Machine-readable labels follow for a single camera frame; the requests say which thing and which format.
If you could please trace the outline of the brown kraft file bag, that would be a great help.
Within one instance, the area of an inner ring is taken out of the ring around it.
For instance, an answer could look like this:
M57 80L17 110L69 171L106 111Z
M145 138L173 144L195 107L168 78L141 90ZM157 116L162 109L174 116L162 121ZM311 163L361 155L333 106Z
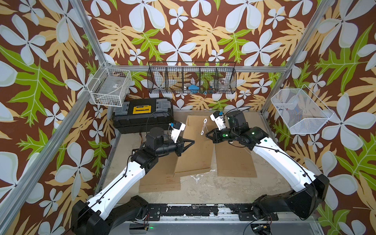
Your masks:
M179 191L180 177L175 177L178 156L171 153L159 158L158 163L140 180L139 193Z

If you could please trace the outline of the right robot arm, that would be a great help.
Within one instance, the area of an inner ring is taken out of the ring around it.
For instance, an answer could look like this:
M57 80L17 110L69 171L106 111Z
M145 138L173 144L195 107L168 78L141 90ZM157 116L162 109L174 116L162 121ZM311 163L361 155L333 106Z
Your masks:
M275 212L292 212L306 220L325 200L330 182L327 176L306 169L286 154L263 129L250 127L242 111L231 110L226 114L215 111L210 119L217 127L206 134L208 139L214 144L238 142L266 160L292 188L285 193L257 198L252 203L255 219Z

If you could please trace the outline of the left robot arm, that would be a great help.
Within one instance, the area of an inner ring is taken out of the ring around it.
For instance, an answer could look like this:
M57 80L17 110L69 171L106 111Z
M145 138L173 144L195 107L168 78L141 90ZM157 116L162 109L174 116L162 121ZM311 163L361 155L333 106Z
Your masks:
M160 157L175 153L181 156L194 140L180 135L168 136L160 127L146 134L146 141L128 158L125 169L102 191L87 202L78 201L71 213L70 230L76 235L108 235L125 221L146 215L148 203L139 196L121 206L116 204L158 163Z

